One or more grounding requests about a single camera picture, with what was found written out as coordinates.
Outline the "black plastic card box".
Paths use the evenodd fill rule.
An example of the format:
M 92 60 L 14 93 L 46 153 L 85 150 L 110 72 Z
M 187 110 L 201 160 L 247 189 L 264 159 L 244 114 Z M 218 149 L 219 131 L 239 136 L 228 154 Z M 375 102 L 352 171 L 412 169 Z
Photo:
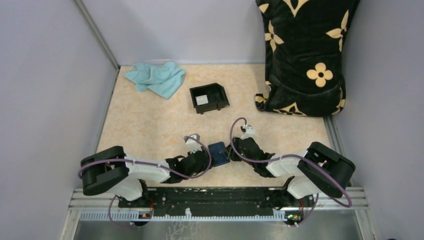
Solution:
M 192 87 L 189 89 L 190 96 L 197 114 L 204 114 L 210 111 L 220 111 L 226 106 L 230 106 L 230 101 L 226 94 L 225 88 L 218 83 L 211 83 L 202 86 Z M 198 106 L 195 97 L 207 95 L 209 103 Z

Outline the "blue leather card holder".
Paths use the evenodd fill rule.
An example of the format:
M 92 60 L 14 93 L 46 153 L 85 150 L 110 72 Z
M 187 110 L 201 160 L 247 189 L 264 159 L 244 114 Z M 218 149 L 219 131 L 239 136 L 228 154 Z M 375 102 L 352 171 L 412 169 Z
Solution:
M 208 145 L 208 150 L 211 153 L 213 167 L 219 167 L 228 164 L 230 160 L 226 155 L 226 146 L 224 142 L 219 141 Z

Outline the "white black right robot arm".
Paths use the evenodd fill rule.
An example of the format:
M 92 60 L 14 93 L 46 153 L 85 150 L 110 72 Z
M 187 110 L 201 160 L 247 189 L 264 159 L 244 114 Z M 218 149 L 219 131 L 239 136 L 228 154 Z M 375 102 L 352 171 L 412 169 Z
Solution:
M 356 165 L 325 146 L 314 141 L 305 152 L 275 156 L 260 149 L 252 137 L 234 137 L 224 150 L 231 161 L 245 161 L 264 178 L 288 176 L 281 199 L 287 206 L 295 206 L 301 198 L 324 193 L 332 198 L 341 198 L 348 186 Z

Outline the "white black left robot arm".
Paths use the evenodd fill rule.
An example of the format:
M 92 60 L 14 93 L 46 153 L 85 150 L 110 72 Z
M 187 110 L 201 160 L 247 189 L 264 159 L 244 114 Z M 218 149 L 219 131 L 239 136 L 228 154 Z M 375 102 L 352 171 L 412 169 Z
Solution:
M 204 147 L 188 152 L 187 156 L 155 161 L 131 157 L 117 145 L 81 160 L 78 177 L 86 196 L 111 193 L 144 207 L 150 200 L 145 181 L 177 184 L 201 177 L 214 163 L 210 151 Z

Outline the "grey credit card stack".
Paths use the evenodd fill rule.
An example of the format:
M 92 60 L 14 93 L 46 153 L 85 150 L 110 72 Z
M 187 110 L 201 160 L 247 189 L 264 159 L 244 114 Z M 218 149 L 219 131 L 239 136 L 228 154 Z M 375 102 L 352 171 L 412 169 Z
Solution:
M 208 104 L 209 103 L 208 96 L 206 94 L 196 96 L 195 102 L 197 106 Z

